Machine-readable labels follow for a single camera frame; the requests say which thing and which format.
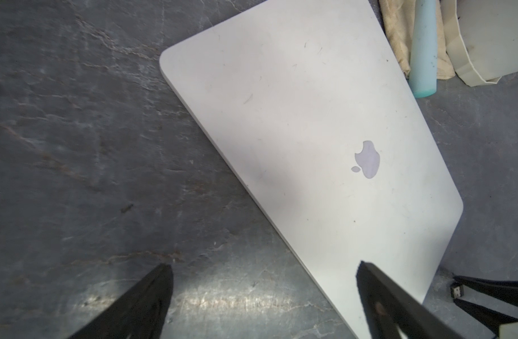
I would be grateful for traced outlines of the silver laptop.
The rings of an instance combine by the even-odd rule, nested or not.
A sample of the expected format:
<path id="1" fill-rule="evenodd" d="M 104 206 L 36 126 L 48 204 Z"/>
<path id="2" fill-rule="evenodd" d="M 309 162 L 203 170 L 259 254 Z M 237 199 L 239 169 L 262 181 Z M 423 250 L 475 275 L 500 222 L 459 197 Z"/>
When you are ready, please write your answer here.
<path id="1" fill-rule="evenodd" d="M 463 203 L 367 1 L 265 1 L 159 63 L 356 337 L 362 261 L 424 300 Z"/>

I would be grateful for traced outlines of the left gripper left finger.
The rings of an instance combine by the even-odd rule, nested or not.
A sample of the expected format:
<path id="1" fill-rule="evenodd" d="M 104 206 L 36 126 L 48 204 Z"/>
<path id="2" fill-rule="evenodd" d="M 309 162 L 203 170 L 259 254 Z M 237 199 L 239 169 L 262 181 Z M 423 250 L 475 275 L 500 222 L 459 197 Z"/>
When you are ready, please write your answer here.
<path id="1" fill-rule="evenodd" d="M 174 292 L 174 274 L 159 264 L 72 338 L 160 338 Z"/>

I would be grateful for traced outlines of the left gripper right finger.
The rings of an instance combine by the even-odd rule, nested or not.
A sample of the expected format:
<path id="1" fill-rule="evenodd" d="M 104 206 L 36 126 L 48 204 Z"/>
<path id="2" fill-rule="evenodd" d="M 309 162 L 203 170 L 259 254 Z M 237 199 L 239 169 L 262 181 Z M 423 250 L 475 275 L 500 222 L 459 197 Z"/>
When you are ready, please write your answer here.
<path id="1" fill-rule="evenodd" d="M 357 287 L 372 338 L 459 338 L 376 265 L 362 261 Z"/>

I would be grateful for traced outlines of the small usb mouse receiver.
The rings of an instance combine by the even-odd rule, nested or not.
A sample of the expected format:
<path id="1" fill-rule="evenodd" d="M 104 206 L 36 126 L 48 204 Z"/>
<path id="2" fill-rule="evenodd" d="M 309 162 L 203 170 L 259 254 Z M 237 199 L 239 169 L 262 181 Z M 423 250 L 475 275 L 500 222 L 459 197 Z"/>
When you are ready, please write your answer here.
<path id="1" fill-rule="evenodd" d="M 450 296 L 452 299 L 459 299 L 464 296 L 464 285 L 458 282 L 453 282 L 450 285 Z"/>

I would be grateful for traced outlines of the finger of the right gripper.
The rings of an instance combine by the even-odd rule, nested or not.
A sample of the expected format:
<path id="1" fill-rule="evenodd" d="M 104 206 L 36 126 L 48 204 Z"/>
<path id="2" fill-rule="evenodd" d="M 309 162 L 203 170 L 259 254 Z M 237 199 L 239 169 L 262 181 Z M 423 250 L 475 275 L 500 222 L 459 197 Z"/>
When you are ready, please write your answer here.
<path id="1" fill-rule="evenodd" d="M 496 299 L 518 299 L 518 281 L 491 281 L 457 275 L 455 282 Z"/>
<path id="2" fill-rule="evenodd" d="M 462 299 L 454 299 L 453 302 L 456 306 L 465 311 L 472 318 L 476 319 L 479 323 L 486 326 L 486 328 L 488 328 L 495 335 L 500 334 L 501 326 L 518 323 L 517 318 L 508 316 L 506 314 L 502 314 L 492 309 L 488 309 L 481 305 L 467 302 Z"/>

